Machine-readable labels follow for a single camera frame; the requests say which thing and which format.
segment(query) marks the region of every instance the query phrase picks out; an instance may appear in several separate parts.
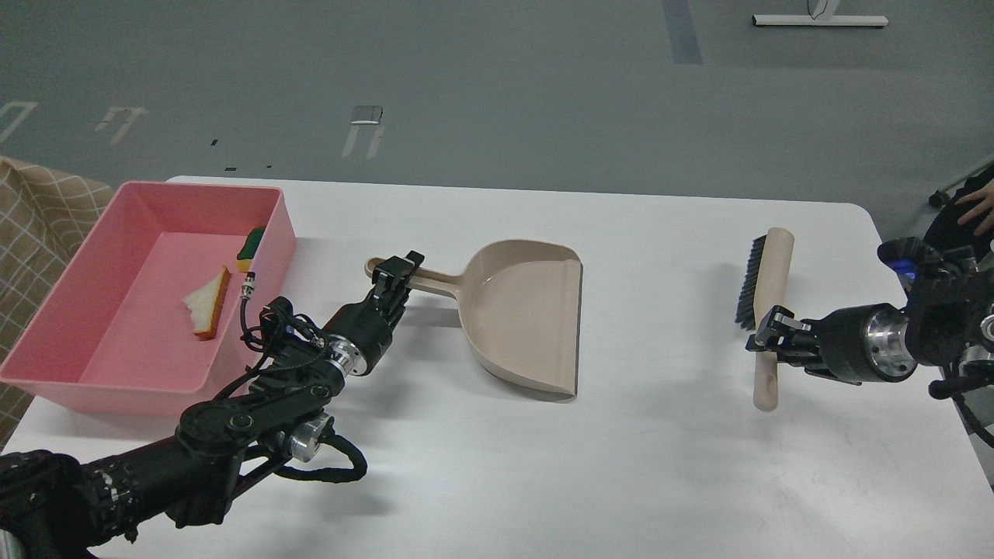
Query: sponge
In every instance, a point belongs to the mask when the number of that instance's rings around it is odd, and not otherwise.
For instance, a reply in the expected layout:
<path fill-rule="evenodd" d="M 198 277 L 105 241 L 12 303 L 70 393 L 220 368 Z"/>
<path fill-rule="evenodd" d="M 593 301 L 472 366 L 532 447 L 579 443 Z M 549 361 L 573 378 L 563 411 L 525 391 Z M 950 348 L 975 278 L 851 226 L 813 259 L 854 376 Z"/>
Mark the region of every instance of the sponge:
<path fill-rule="evenodd" d="M 190 309 L 193 320 L 193 333 L 202 340 L 214 339 L 218 335 L 218 322 L 221 320 L 221 307 L 225 304 L 225 292 L 232 273 L 227 266 L 203 287 L 183 297 Z"/>
<path fill-rule="evenodd" d="M 248 233 L 246 237 L 246 243 L 242 246 L 238 255 L 238 265 L 239 272 L 242 274 L 247 274 L 249 272 L 249 267 L 251 267 L 251 259 L 255 258 L 255 251 L 258 250 L 258 242 L 262 240 L 262 233 L 265 232 L 265 227 L 256 227 Z"/>

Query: dustpan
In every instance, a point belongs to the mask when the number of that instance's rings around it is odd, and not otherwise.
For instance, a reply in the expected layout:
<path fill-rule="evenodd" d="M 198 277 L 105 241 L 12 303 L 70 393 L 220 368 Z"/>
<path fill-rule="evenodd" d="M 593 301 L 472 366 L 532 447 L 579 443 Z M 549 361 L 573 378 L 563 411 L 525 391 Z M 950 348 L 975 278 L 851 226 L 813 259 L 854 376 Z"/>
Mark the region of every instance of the dustpan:
<path fill-rule="evenodd" d="M 383 259 L 366 262 L 366 274 Z M 494 376 L 575 395 L 582 263 L 569 247 L 498 241 L 459 276 L 420 268 L 411 287 L 452 297 L 476 360 Z"/>

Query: pink tray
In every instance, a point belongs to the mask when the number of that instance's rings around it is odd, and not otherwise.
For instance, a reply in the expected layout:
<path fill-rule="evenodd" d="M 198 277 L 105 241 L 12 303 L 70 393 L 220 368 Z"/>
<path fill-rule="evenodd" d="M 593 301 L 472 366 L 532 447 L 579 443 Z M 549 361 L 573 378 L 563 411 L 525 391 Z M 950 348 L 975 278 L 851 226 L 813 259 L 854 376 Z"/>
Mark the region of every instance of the pink tray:
<path fill-rule="evenodd" d="M 279 295 L 296 245 L 278 188 L 129 182 L 0 366 L 0 381 L 68 408 L 179 417 L 245 372 L 244 274 L 236 255 L 266 227 L 252 261 L 248 322 Z M 193 335 L 183 297 L 228 266 L 218 335 Z"/>

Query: gray floor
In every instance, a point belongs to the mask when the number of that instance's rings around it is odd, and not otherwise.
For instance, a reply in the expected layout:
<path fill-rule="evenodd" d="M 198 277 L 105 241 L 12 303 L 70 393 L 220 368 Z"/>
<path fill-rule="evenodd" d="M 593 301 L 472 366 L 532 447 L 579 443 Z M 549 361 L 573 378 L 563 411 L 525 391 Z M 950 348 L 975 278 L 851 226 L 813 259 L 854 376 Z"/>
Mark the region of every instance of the gray floor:
<path fill-rule="evenodd" d="M 228 174 L 851 202 L 885 239 L 920 235 L 928 194 L 994 153 L 994 2 L 842 3 L 887 16 L 882 30 L 751 25 L 805 11 L 7 3 L 0 106 L 38 105 L 13 128 L 21 108 L 0 116 L 0 153 L 111 184 Z M 384 107 L 375 157 L 375 126 L 343 157 L 357 104 Z M 97 129 L 112 107 L 147 112 Z"/>

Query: black bristles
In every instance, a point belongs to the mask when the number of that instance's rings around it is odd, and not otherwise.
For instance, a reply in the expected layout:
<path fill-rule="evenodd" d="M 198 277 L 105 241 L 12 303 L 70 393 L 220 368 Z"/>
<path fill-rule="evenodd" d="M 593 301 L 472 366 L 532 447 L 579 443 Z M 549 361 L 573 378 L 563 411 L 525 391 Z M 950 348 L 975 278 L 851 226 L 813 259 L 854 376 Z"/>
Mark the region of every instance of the black bristles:
<path fill-rule="evenodd" d="M 755 312 L 752 302 L 755 297 L 755 282 L 759 279 L 759 262 L 762 260 L 762 249 L 766 246 L 766 235 L 752 241 L 752 250 L 745 263 L 745 281 L 743 290 L 739 293 L 739 308 L 736 310 L 736 323 L 745 330 L 755 330 Z"/>

